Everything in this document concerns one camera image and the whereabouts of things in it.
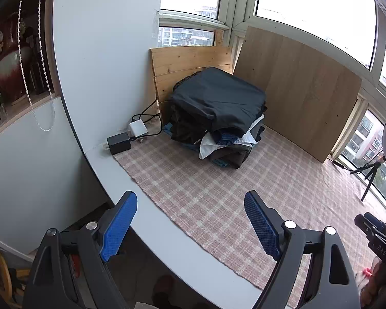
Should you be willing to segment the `person's right hand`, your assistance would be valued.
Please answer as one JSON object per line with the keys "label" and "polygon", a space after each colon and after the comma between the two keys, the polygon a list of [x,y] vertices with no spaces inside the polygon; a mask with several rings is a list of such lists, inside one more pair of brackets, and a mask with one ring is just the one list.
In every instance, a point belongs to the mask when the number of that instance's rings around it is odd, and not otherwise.
{"label": "person's right hand", "polygon": [[378,257],[373,259],[370,272],[371,276],[368,277],[367,283],[360,287],[361,307],[370,305],[381,289],[381,284],[386,280],[386,265]]}

